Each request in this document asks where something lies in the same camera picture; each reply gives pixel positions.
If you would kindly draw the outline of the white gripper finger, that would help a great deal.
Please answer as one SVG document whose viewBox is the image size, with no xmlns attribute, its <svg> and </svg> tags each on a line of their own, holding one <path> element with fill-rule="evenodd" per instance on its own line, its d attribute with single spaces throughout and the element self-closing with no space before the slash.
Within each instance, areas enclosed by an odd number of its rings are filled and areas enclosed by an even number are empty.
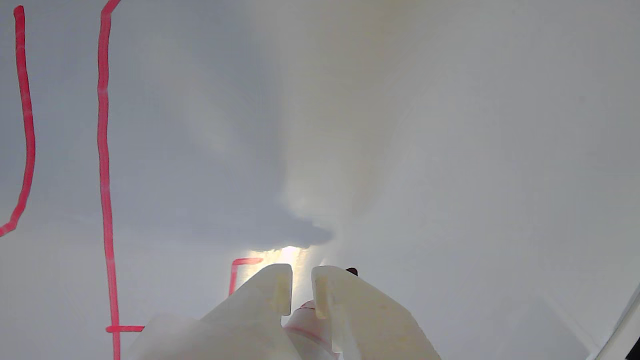
<svg viewBox="0 0 640 360">
<path fill-rule="evenodd" d="M 262 268 L 194 325 L 179 333 L 167 360 L 299 360 L 282 328 L 291 314 L 293 270 Z"/>
<path fill-rule="evenodd" d="M 327 321 L 334 353 L 345 360 L 439 360 L 407 308 L 359 276 L 317 266 L 311 284 L 318 319 Z"/>
</svg>

